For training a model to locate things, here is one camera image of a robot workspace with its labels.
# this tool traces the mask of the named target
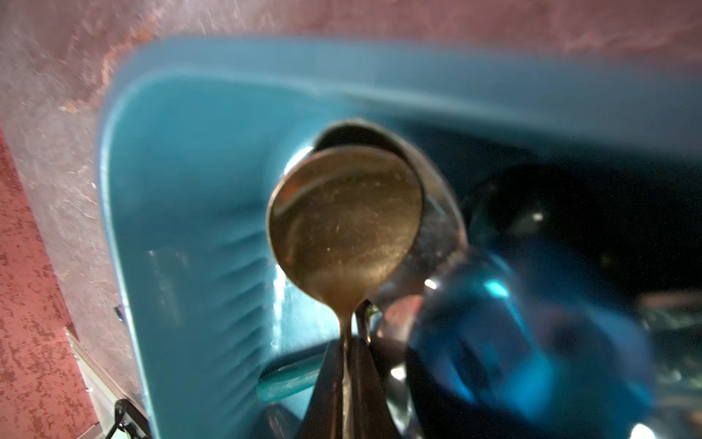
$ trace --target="pink wall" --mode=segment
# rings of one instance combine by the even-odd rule
[[[70,321],[0,131],[0,438],[75,439],[97,422]]]

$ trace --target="spoon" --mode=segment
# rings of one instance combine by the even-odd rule
[[[276,187],[268,239],[286,276],[339,320],[298,436],[397,437],[354,310],[397,269],[417,235],[421,184],[397,155],[366,146],[316,152]]]
[[[461,210],[451,186],[429,157],[380,125],[364,119],[336,121],[317,136],[313,145],[311,154],[348,145],[391,152],[414,170],[422,186],[423,211],[414,243],[400,266],[369,298],[374,305],[375,313],[371,313],[374,323],[371,324],[361,308],[356,309],[359,338],[369,342],[395,425],[402,436],[407,436],[409,432],[402,419],[412,413],[409,392],[404,380],[396,379],[392,371],[404,368],[407,339],[422,303],[425,281],[468,248]],[[366,336],[360,335],[362,328],[366,328]],[[263,401],[275,402],[313,386],[323,358],[320,353],[267,372],[260,377],[256,393]]]

